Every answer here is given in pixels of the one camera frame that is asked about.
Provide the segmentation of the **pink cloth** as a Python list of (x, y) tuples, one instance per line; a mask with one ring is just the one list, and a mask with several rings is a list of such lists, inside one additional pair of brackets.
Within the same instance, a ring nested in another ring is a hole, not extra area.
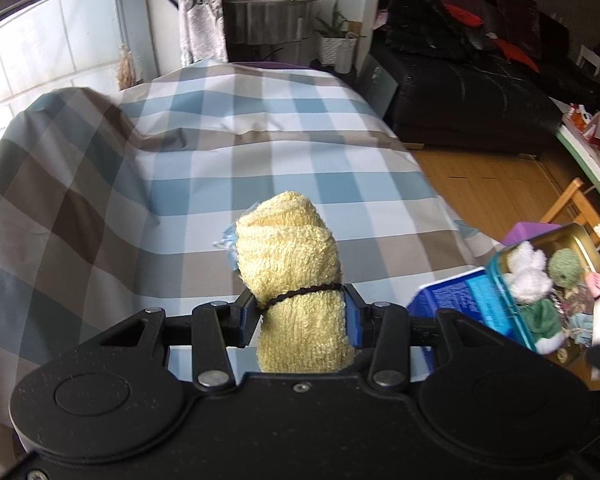
[(585, 275), (584, 282), (588, 291), (591, 293), (594, 302), (597, 304), (600, 302), (600, 273), (588, 272)]

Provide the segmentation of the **yellow towel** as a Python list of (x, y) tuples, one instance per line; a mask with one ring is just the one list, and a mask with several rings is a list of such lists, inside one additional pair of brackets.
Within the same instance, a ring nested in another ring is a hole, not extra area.
[(336, 373), (351, 365), (338, 247), (311, 201), (280, 193), (235, 229), (238, 271), (262, 311), (260, 370)]

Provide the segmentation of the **light blue face mask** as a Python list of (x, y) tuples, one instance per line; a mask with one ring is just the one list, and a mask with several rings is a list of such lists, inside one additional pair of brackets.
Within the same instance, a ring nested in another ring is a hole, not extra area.
[(219, 250), (222, 250), (226, 255), (228, 264), (230, 265), (230, 270), (233, 272), (239, 271), (238, 266), (238, 253), (237, 253), (237, 232), (236, 232), (236, 224), (232, 223), (228, 228), (226, 228), (221, 238), (213, 243), (213, 247)]

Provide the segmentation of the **green yarn ball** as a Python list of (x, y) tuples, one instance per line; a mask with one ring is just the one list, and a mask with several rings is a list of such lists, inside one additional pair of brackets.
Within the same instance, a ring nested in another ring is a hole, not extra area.
[(571, 288), (580, 282), (583, 268), (578, 255), (570, 248), (562, 248), (550, 257), (547, 263), (547, 274), (554, 285)]

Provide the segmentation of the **beige lace cloth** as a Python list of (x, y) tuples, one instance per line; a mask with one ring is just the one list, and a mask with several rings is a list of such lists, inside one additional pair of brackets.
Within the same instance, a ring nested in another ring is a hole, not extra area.
[(553, 301), (560, 318), (564, 321), (568, 321), (573, 315), (580, 312), (577, 287), (562, 288), (555, 286), (550, 293), (550, 299)]

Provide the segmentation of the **teal gold metal tin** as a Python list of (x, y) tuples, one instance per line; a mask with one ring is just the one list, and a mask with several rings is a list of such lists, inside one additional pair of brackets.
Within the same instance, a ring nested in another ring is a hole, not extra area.
[(584, 226), (519, 222), (488, 273), (522, 343), (569, 366), (593, 342), (600, 248)]

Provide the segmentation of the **blue Tempo tissue pack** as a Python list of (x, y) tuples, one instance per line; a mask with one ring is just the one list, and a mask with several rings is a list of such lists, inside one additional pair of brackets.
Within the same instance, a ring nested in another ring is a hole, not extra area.
[(524, 348), (535, 350), (512, 296), (485, 268), (422, 286), (407, 306), (408, 313), (416, 318), (434, 318), (440, 309), (460, 312)]

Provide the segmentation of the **purple box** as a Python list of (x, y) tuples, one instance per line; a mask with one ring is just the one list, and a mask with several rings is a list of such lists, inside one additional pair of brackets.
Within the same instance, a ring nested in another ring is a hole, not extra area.
[(524, 240), (560, 229), (559, 224), (542, 222), (517, 222), (502, 239), (504, 246), (513, 246)]

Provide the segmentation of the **green edged coffee table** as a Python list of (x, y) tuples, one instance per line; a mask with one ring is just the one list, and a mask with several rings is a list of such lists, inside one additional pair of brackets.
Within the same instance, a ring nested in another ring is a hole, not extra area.
[(562, 124), (556, 132), (558, 141), (586, 174), (594, 190), (600, 194), (600, 112), (593, 116), (588, 113), (580, 116), (590, 118), (584, 129), (580, 130), (571, 118), (573, 112), (579, 113), (582, 107), (550, 100), (562, 112)]

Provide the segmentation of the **checkered tablecloth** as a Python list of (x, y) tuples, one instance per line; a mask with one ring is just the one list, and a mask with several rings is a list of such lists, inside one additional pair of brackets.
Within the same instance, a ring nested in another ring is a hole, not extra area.
[(0, 423), (24, 375), (131, 314), (236, 295), (221, 236), (285, 191), (314, 203), (368, 300), (406, 304), (498, 247), (358, 94), (315, 70), (197, 64), (20, 112), (0, 140)]

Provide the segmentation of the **potted plant white pot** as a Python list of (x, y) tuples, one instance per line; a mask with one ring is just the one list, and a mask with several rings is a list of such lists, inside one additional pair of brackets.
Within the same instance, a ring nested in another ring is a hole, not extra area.
[(317, 61), (321, 66), (331, 68), (336, 74), (345, 75), (354, 67), (354, 57), (361, 38), (358, 25), (343, 14), (340, 0), (334, 0), (329, 16), (315, 17), (317, 40)]

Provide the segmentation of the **black leather sofa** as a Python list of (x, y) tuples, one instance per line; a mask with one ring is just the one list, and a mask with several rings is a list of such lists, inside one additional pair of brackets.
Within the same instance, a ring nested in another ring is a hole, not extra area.
[[(475, 13), (479, 28), (444, 4)], [(600, 84), (570, 58), (569, 30), (532, 0), (379, 0), (370, 54), (398, 84), (384, 121), (407, 144), (542, 154), (562, 112), (600, 110)]]

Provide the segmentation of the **patterned curtain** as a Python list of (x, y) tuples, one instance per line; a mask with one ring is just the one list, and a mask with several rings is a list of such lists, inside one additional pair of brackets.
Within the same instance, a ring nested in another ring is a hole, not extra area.
[(222, 0), (178, 0), (181, 66), (227, 61)]

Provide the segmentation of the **round side table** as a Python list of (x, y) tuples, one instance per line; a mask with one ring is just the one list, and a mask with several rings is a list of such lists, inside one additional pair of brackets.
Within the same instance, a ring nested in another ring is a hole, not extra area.
[(314, 4), (322, 0), (222, 0), (227, 49), (268, 48), (266, 60), (282, 48), (302, 60), (303, 43), (313, 32)]

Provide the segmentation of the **red cushion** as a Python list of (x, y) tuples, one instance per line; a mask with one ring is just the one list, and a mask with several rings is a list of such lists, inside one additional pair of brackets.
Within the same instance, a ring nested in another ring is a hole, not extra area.
[(483, 25), (483, 19), (475, 13), (471, 13), (460, 8), (459, 6), (453, 6), (449, 3), (445, 3), (443, 6), (446, 12), (448, 12), (455, 21), (458, 21), (460, 24), (463, 24), (466, 27), (479, 28)]

